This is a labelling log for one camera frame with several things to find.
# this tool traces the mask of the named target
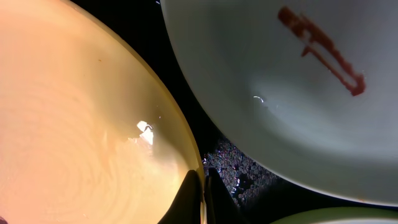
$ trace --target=white plate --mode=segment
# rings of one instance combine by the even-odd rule
[[[157,223],[190,169],[189,126],[127,43],[69,1],[0,0],[0,217]]]
[[[393,224],[398,213],[375,208],[323,208],[282,218],[272,224]]]
[[[398,1],[169,0],[161,5],[191,89],[243,152],[317,192],[398,205]],[[290,12],[281,11],[284,7]],[[312,44],[300,40],[285,25],[292,22],[289,15],[297,20],[290,25],[303,26],[304,37],[321,30],[334,46],[322,38]],[[316,52],[301,57],[306,46],[330,66]],[[352,96],[331,73],[336,69],[356,86],[333,49],[340,51],[341,63],[352,64],[358,79],[363,77],[363,93]]]

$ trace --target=dish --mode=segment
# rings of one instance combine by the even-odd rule
[[[398,2],[161,6],[188,84],[240,150],[308,189],[398,206]]]
[[[272,224],[344,223],[344,224],[388,224],[397,223],[398,213],[375,208],[323,208],[298,213],[282,218]]]
[[[0,216],[156,223],[188,170],[182,112],[120,37],[70,1],[0,2]]]

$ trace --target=dark countertop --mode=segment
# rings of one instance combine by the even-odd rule
[[[158,0],[72,1],[119,34],[155,71],[185,115],[205,169],[218,169],[234,201],[252,223],[269,223],[298,212],[327,207],[398,210],[312,192],[279,178],[240,152],[223,137],[185,81],[174,56]]]

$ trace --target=red sauce smear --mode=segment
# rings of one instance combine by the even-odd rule
[[[307,19],[304,15],[296,16],[287,6],[284,6],[278,13],[279,20],[287,26],[300,40],[304,41],[304,31],[306,30],[311,34],[310,44],[317,42],[323,46],[340,64],[342,69],[356,82],[356,86],[348,83],[344,80],[343,76],[334,69],[313,47],[306,44],[302,57],[306,56],[309,52],[312,53],[324,66],[326,66],[336,78],[339,79],[347,90],[351,92],[353,96],[359,95],[364,92],[366,85],[364,82],[364,76],[360,73],[355,73],[350,63],[346,62],[341,56],[340,52],[335,49],[333,41],[313,22]]]

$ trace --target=brown sauce streak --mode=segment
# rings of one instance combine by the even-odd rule
[[[307,19],[304,15],[296,16],[287,6],[280,9],[278,13],[279,20],[288,27],[300,40],[304,40],[304,31],[308,31],[311,34],[309,42],[314,42],[322,45],[339,63],[342,69],[356,82],[356,86],[348,83],[343,76],[333,68],[313,47],[307,46],[304,48],[301,56],[304,57],[309,52],[312,53],[324,66],[326,66],[336,78],[339,79],[347,90],[351,92],[353,96],[359,95],[365,91],[366,85],[364,82],[364,76],[361,73],[356,73],[350,63],[341,56],[340,52],[335,49],[333,41],[313,22]]]

